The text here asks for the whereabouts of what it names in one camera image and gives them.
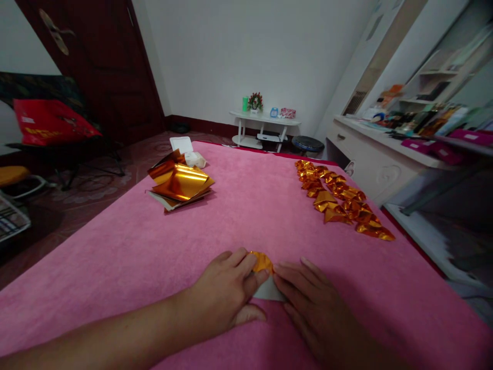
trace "chair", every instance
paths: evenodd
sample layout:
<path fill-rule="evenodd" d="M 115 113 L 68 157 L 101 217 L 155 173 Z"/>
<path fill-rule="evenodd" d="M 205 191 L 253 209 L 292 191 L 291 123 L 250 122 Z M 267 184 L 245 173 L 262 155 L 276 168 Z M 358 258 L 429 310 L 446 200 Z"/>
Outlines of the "chair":
<path fill-rule="evenodd" d="M 51 165 L 60 183 L 62 191 L 70 189 L 77 176 L 79 167 L 84 165 L 102 172 L 117 176 L 125 176 L 120 166 L 121 158 L 113 148 L 113 143 L 105 135 L 104 128 L 95 122 L 89 115 L 84 97 L 79 91 L 75 80 L 66 76 L 25 75 L 22 73 L 0 72 L 0 100 L 13 107 L 13 99 L 57 99 L 72 108 L 84 117 L 103 136 L 94 136 L 83 142 L 60 146 L 34 146 L 20 143 L 6 144 L 6 146 L 19 149 L 41 161 Z M 114 159 L 119 172 L 112 172 L 85 164 L 96 156 L 108 155 Z M 71 174 L 68 181 L 64 181 L 60 171 L 68 169 Z"/>
<path fill-rule="evenodd" d="M 27 178 L 32 178 L 39 181 L 39 184 L 33 189 L 28 190 L 25 193 L 18 194 L 15 196 L 6 195 L 9 199 L 20 199 L 24 198 L 30 194 L 33 194 L 40 190 L 41 188 L 48 186 L 53 187 L 55 184 L 49 183 L 43 177 L 38 175 L 31 175 L 29 170 L 23 166 L 7 166 L 0 167 L 0 189 L 17 184 Z"/>

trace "red bag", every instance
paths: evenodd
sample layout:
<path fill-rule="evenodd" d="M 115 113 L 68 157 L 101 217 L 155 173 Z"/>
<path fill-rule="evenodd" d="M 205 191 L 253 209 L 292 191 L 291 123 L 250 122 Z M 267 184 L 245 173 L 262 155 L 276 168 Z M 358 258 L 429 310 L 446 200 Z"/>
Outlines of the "red bag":
<path fill-rule="evenodd" d="M 101 133 L 59 100 L 14 99 L 22 144 L 51 146 L 84 141 Z"/>

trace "cabinet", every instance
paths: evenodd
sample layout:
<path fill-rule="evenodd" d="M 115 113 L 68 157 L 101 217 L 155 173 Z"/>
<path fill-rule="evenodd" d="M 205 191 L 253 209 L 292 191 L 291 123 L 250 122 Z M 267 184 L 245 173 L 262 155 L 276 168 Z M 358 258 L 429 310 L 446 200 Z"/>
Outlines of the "cabinet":
<path fill-rule="evenodd" d="M 378 206 L 427 168 L 453 169 L 402 146 L 382 131 L 344 116 L 335 116 L 327 138 L 349 158 L 346 172 Z"/>

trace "finger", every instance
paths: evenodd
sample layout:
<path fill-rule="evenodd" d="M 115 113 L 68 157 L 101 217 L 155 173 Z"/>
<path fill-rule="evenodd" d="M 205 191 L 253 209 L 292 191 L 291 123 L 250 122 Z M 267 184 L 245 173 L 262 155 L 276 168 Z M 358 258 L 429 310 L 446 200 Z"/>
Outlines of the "finger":
<path fill-rule="evenodd" d="M 309 303 L 308 298 L 301 294 L 301 292 L 293 285 L 281 278 L 279 274 L 275 273 L 273 278 L 277 289 L 286 296 L 288 301 L 290 301 L 298 311 L 305 312 Z"/>
<path fill-rule="evenodd" d="M 301 263 L 304 264 L 306 267 L 308 267 L 315 274 L 315 276 L 317 276 L 317 278 L 320 279 L 322 283 L 332 285 L 332 283 L 327 278 L 327 276 L 323 273 L 323 271 L 320 270 L 317 266 L 315 266 L 313 262 L 309 261 L 305 257 L 301 257 Z"/>
<path fill-rule="evenodd" d="M 315 334 L 311 331 L 310 327 L 308 326 L 306 320 L 289 303 L 285 303 L 284 308 L 288 313 L 289 317 L 291 318 L 291 320 L 293 321 L 294 326 L 296 326 L 296 329 L 298 329 L 298 331 L 301 333 L 301 336 L 308 344 L 308 347 L 314 348 L 314 346 L 317 343 L 316 337 Z"/>
<path fill-rule="evenodd" d="M 231 254 L 231 256 L 227 259 L 227 263 L 232 267 L 236 267 L 247 255 L 247 253 L 248 251 L 243 247 L 241 247 L 236 252 Z"/>
<path fill-rule="evenodd" d="M 218 255 L 216 258 L 212 260 L 212 262 L 222 262 L 226 261 L 231 255 L 233 254 L 232 251 L 225 251 L 222 252 L 220 255 Z"/>
<path fill-rule="evenodd" d="M 322 283 L 317 276 L 305 265 L 300 265 L 300 264 L 292 264 L 289 262 L 279 262 L 279 265 L 284 266 L 284 267 L 289 267 L 292 268 L 293 270 L 299 271 L 304 277 L 307 278 L 307 280 L 312 283 L 315 287 L 319 288 L 321 287 Z"/>
<path fill-rule="evenodd" d="M 247 322 L 252 322 L 255 320 L 267 321 L 266 314 L 260 307 L 247 304 L 238 312 L 234 320 L 234 326 L 239 326 L 246 324 Z"/>
<path fill-rule="evenodd" d="M 253 267 L 257 264 L 257 256 L 249 253 L 238 265 L 238 272 L 243 275 L 243 277 L 248 276 L 252 271 Z"/>
<path fill-rule="evenodd" d="M 250 299 L 255 294 L 258 287 L 263 283 L 265 283 L 268 278 L 269 278 L 269 271 L 267 270 L 262 270 L 257 273 L 253 273 L 248 278 L 246 278 L 243 283 L 243 289 L 245 291 L 246 298 Z"/>
<path fill-rule="evenodd" d="M 298 270 L 281 265 L 274 265 L 274 271 L 279 274 L 281 278 L 293 284 L 307 297 L 313 294 L 314 286 Z"/>

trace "potted plant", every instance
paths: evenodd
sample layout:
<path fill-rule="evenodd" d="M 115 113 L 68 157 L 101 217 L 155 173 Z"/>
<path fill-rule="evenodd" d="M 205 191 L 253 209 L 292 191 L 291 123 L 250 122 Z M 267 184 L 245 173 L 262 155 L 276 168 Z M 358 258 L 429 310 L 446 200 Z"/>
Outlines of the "potted plant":
<path fill-rule="evenodd" d="M 258 113 L 259 110 L 263 109 L 262 95 L 260 95 L 260 92 L 254 92 L 250 96 L 248 99 L 248 109 L 250 109 L 252 113 Z"/>

